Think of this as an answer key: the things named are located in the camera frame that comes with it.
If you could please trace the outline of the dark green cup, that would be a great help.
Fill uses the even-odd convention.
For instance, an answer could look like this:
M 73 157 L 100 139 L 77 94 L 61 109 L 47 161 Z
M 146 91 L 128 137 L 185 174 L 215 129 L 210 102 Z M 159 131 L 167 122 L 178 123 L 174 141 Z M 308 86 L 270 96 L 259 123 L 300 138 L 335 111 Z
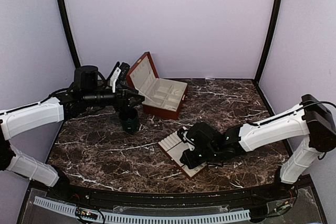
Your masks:
M 128 111 L 121 111 L 118 117 L 125 132 L 134 134 L 139 130 L 140 120 L 137 109 L 132 108 Z

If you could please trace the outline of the red jewelry tray cream insert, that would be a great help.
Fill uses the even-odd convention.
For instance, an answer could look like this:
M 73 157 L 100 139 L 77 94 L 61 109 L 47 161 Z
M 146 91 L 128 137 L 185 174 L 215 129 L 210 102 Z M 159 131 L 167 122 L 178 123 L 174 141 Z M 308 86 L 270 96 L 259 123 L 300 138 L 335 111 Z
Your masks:
M 189 169 L 187 165 L 180 162 L 183 152 L 190 150 L 191 144 L 184 143 L 178 136 L 177 131 L 159 141 L 158 146 L 188 179 L 192 179 L 207 167 L 206 163 L 202 163 L 193 169 Z

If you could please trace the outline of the red wooden jewelry box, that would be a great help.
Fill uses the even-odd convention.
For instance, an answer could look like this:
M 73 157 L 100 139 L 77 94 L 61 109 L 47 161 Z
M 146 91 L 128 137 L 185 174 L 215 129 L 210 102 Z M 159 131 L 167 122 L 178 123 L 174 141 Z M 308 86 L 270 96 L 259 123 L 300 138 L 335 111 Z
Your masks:
M 130 68 L 126 81 L 145 97 L 142 102 L 144 113 L 164 119 L 178 119 L 188 84 L 160 78 L 149 52 L 145 52 Z

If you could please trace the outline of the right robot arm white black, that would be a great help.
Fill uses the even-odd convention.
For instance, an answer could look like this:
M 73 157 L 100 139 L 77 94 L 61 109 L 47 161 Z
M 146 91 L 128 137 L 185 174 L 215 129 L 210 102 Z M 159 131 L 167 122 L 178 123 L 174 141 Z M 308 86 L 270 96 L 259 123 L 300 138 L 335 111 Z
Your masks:
M 291 109 L 258 122 L 247 122 L 220 133 L 201 122 L 190 129 L 179 129 L 178 137 L 187 143 L 180 162 L 189 169 L 202 163 L 223 163 L 236 156 L 291 137 L 302 136 L 293 155 L 281 166 L 279 180 L 268 188 L 273 200 L 280 199 L 299 176 L 316 160 L 335 149 L 335 123 L 330 102 L 319 101 L 310 94 Z

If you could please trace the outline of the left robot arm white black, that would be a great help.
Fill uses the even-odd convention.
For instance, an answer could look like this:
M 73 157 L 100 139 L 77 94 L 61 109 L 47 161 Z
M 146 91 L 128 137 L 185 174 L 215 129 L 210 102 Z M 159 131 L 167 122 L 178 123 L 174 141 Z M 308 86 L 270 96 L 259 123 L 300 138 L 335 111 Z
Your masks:
M 108 78 L 96 66 L 82 66 L 74 71 L 74 80 L 67 88 L 51 93 L 42 101 L 1 111 L 1 170 L 53 187 L 63 201 L 74 197 L 74 189 L 60 180 L 61 173 L 10 145 L 9 140 L 37 127 L 74 119 L 88 108 L 112 106 L 122 115 L 141 104 L 145 97 L 124 83 L 130 69 L 127 63 L 116 63 Z

